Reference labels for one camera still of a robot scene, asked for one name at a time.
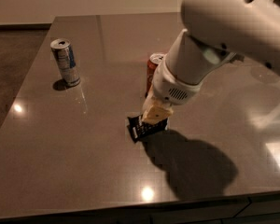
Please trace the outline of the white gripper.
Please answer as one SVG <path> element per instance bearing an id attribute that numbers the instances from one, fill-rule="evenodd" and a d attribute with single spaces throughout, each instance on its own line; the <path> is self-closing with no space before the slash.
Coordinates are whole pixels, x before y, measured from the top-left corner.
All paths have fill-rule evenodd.
<path id="1" fill-rule="evenodd" d="M 163 58 L 154 72 L 152 91 L 147 95 L 142 107 L 142 121 L 157 124 L 168 119 L 174 110 L 172 105 L 183 105 L 201 88 L 196 62 L 177 62 L 174 68 L 181 72 L 175 75 Z"/>

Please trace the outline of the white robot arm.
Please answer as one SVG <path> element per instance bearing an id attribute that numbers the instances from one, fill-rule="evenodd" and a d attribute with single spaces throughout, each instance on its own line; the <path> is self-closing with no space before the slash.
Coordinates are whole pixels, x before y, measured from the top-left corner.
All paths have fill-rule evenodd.
<path id="1" fill-rule="evenodd" d="M 183 0 L 184 29 L 154 72 L 142 121 L 156 124 L 236 56 L 280 76 L 280 0 Z"/>

